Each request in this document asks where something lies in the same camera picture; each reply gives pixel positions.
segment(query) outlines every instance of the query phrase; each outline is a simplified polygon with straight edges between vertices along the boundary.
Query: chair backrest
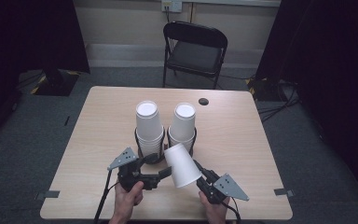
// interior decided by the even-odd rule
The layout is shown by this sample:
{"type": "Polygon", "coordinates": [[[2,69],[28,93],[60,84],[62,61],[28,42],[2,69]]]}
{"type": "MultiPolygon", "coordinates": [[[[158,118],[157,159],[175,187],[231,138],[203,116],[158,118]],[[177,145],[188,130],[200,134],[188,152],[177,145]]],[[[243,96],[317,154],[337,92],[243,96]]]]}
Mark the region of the chair backrest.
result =
{"type": "Polygon", "coordinates": [[[169,39],[226,49],[227,38],[219,30],[185,21],[173,21],[164,26],[164,37],[169,46],[169,39]]]}

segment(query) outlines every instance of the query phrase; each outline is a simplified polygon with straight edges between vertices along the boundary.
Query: baseboard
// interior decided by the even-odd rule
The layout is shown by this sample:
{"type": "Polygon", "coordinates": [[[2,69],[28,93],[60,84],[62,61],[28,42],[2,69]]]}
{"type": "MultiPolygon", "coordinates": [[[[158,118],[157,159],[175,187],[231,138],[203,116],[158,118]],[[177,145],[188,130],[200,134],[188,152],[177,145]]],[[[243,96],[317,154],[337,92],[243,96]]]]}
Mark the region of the baseboard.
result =
{"type": "MultiPolygon", "coordinates": [[[[228,50],[223,67],[257,68],[262,49],[228,50]]],[[[156,67],[164,64],[163,46],[88,44],[90,67],[156,67]]]]}

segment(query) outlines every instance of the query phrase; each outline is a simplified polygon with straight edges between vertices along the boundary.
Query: robotic arm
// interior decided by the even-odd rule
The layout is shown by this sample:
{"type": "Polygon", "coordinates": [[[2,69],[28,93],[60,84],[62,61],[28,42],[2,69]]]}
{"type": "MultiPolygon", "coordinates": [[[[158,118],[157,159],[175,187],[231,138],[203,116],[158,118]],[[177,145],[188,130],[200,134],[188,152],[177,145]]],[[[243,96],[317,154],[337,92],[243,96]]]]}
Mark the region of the robotic arm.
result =
{"type": "Polygon", "coordinates": [[[144,189],[156,189],[159,181],[171,175],[172,168],[161,170],[156,175],[143,175],[141,167],[146,161],[155,161],[158,154],[154,153],[139,159],[130,147],[127,147],[119,157],[107,168],[109,171],[118,167],[117,179],[121,187],[129,192],[138,182],[144,182],[144,189]]]}
{"type": "Polygon", "coordinates": [[[203,168],[197,161],[194,162],[206,177],[206,179],[200,177],[197,186],[208,198],[209,203],[219,204],[226,197],[249,201],[249,197],[229,174],[219,176],[213,170],[203,168]]]}

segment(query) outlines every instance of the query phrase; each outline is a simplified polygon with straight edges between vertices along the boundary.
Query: electrical outlet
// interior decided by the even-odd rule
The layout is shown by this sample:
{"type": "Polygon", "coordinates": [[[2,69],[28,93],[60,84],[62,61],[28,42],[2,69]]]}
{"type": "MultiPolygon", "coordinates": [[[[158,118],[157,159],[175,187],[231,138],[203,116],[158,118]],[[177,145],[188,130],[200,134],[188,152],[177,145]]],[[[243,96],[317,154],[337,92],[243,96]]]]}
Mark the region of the electrical outlet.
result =
{"type": "Polygon", "coordinates": [[[161,11],[166,11],[166,8],[170,12],[182,12],[182,2],[178,1],[161,1],[161,11]]]}
{"type": "Polygon", "coordinates": [[[166,8],[168,11],[172,11],[172,1],[161,1],[161,11],[166,11],[166,8]]]}

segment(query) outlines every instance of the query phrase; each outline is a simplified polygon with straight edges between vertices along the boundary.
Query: white paper cup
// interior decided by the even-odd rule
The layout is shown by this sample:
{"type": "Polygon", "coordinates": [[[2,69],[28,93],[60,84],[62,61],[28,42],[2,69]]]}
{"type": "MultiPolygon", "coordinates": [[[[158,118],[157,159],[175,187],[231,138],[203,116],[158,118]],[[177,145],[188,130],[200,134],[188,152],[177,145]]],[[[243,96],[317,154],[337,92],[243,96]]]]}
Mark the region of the white paper cup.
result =
{"type": "Polygon", "coordinates": [[[142,101],[136,106],[136,131],[146,141],[157,139],[163,132],[158,108],[153,101],[142,101]]]}
{"type": "Polygon", "coordinates": [[[151,141],[146,141],[142,138],[139,137],[138,133],[136,134],[137,138],[138,138],[138,144],[139,144],[139,148],[142,151],[142,154],[145,156],[148,156],[150,154],[153,153],[158,153],[160,152],[161,146],[163,143],[161,143],[161,139],[164,135],[164,132],[161,132],[161,135],[154,140],[151,141]]]}
{"type": "Polygon", "coordinates": [[[173,184],[177,188],[184,187],[202,176],[183,144],[166,149],[164,155],[168,166],[172,167],[173,184]]]}
{"type": "Polygon", "coordinates": [[[168,129],[168,135],[170,136],[171,147],[176,146],[179,143],[182,143],[184,145],[184,147],[186,148],[186,150],[188,152],[190,152],[191,146],[193,145],[194,137],[196,136],[196,132],[194,131],[193,136],[187,141],[179,141],[179,140],[175,139],[174,137],[172,137],[171,127],[168,129]]]}
{"type": "Polygon", "coordinates": [[[178,141],[187,141],[194,134],[196,122],[196,108],[189,103],[181,103],[176,106],[172,125],[171,136],[178,141]]]}

